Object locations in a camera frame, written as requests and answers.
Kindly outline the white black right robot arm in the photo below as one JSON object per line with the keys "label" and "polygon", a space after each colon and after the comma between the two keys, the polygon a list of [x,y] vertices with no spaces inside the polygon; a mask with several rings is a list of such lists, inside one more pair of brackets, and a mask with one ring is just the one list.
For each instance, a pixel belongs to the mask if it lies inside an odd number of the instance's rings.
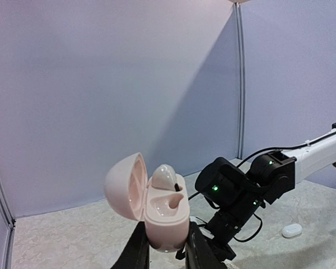
{"label": "white black right robot arm", "polygon": [[202,224],[193,224],[185,246],[175,255],[185,260],[187,268],[222,266],[233,260],[229,242],[256,210],[274,203],[296,185],[328,165],[336,167],[336,123],[327,134],[292,147],[268,147],[251,155],[249,170],[244,173],[224,157],[208,164],[195,181],[216,213]]}

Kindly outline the white oval charging case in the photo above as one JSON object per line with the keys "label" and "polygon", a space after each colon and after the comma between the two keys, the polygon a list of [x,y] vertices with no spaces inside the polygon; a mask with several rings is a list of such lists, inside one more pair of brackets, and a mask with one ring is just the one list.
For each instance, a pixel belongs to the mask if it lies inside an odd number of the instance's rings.
{"label": "white oval charging case", "polygon": [[300,224],[290,224],[282,229],[282,236],[285,238],[293,238],[302,233],[302,226]]}

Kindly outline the aluminium corner frame post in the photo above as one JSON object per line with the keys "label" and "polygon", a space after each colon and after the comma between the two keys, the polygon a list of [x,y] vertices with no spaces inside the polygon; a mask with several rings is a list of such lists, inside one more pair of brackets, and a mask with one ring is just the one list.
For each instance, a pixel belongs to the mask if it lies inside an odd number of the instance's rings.
{"label": "aluminium corner frame post", "polygon": [[245,133],[245,48],[244,30],[242,24],[241,2],[234,3],[236,16],[237,42],[239,54],[239,124],[238,124],[238,149],[237,158],[242,159],[244,154],[244,133]]}

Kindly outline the aluminium left frame post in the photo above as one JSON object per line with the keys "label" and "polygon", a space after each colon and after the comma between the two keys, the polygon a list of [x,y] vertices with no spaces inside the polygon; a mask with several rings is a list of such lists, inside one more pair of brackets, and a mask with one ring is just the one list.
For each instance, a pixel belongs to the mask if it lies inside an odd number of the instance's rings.
{"label": "aluminium left frame post", "polygon": [[4,245],[2,268],[12,268],[12,254],[15,236],[16,219],[8,205],[4,189],[0,180],[0,213],[7,228],[7,236]]}

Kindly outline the round white pink case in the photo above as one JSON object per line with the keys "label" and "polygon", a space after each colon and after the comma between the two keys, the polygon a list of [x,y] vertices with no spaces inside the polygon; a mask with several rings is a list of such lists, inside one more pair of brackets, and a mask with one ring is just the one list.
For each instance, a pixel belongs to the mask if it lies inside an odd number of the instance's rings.
{"label": "round white pink case", "polygon": [[179,192],[154,188],[138,152],[116,163],[105,178],[104,192],[110,207],[126,219],[143,221],[150,245],[162,252],[180,249],[189,232],[185,180],[178,173],[176,176]]}

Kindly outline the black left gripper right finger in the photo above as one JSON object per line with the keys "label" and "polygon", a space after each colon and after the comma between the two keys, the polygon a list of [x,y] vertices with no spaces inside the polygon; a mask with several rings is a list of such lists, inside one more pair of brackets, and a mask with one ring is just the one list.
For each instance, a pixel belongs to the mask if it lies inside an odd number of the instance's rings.
{"label": "black left gripper right finger", "polygon": [[185,268],[224,269],[226,265],[213,254],[196,222],[190,222],[185,244]]}

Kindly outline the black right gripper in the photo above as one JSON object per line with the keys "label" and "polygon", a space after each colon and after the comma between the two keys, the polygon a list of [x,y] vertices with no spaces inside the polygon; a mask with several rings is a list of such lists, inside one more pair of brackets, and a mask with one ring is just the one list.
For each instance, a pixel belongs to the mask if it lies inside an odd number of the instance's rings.
{"label": "black right gripper", "polygon": [[[244,214],[243,218],[236,222],[230,220],[226,212],[218,211],[208,223],[197,224],[213,254],[220,262],[231,261],[236,257],[236,253],[228,243],[254,215],[254,213]],[[185,245],[176,252],[175,258],[185,260]]]}

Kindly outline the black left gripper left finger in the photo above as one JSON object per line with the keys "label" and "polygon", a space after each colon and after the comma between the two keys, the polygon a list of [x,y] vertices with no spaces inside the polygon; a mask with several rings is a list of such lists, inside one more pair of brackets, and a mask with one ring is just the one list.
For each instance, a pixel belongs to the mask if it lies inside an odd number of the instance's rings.
{"label": "black left gripper left finger", "polygon": [[144,222],[140,221],[111,269],[149,269],[149,267],[150,243]]}

